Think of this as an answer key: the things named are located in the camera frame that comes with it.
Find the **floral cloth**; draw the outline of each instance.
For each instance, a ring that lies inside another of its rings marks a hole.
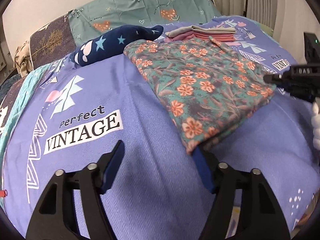
[[[217,144],[267,104],[275,89],[264,83],[260,64],[212,38],[139,40],[124,53],[168,110],[188,154],[209,138]]]

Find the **beige cloth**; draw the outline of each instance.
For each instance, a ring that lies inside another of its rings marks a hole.
[[[33,71],[30,60],[29,41],[25,41],[25,43],[17,48],[16,54],[14,55],[13,66],[17,68],[21,77],[25,77]]]
[[[175,29],[173,31],[170,32],[166,32],[165,35],[169,38],[174,38],[176,36],[178,36],[181,33],[186,33],[188,31],[195,31],[195,32],[200,32],[200,33],[205,33],[205,34],[234,34],[236,33],[236,29],[233,27],[220,27],[220,28],[209,28],[209,29],[205,29],[205,28],[201,28],[199,26],[195,26],[195,25],[191,25],[191,26],[187,26],[187,27],[180,27],[178,29]]]

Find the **star pattern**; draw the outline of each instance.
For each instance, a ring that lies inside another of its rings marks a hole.
[[[97,49],[96,51],[98,51],[98,49],[102,49],[104,50],[103,48],[103,42],[105,41],[106,39],[103,39],[103,36],[100,37],[100,40],[96,41],[96,44],[97,44]]]
[[[120,43],[124,44],[124,40],[125,40],[125,39],[122,38],[122,35],[120,36],[120,38],[118,38],[118,40],[119,40],[119,44],[120,44]]]

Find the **metal screw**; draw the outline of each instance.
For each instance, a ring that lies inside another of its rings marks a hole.
[[[219,163],[219,168],[220,169],[226,169],[226,168],[228,168],[228,164],[226,164],[226,163]]]
[[[64,173],[64,170],[57,170],[55,172],[56,176],[61,176]]]
[[[260,171],[259,169],[253,169],[253,170],[252,170],[252,173],[253,173],[254,175],[260,175],[260,174],[261,174],[261,171]]]
[[[94,170],[95,168],[98,167],[98,165],[96,163],[90,163],[87,167],[89,170]]]

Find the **gray folded cloth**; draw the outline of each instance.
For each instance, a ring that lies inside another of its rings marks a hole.
[[[206,33],[206,34],[223,34],[223,33],[231,33],[234,34],[236,33],[236,29],[233,27],[229,27],[229,28],[224,28],[224,27],[220,27],[220,28],[209,28],[209,29],[205,29],[205,28],[201,28],[199,26],[195,26],[195,25],[191,25],[191,26],[187,26],[187,27],[180,27],[176,30],[170,31],[170,32],[166,32],[165,35],[169,38],[174,38],[176,36],[178,36],[181,33],[185,33],[188,31],[196,31],[196,32],[200,32],[200,33]]]

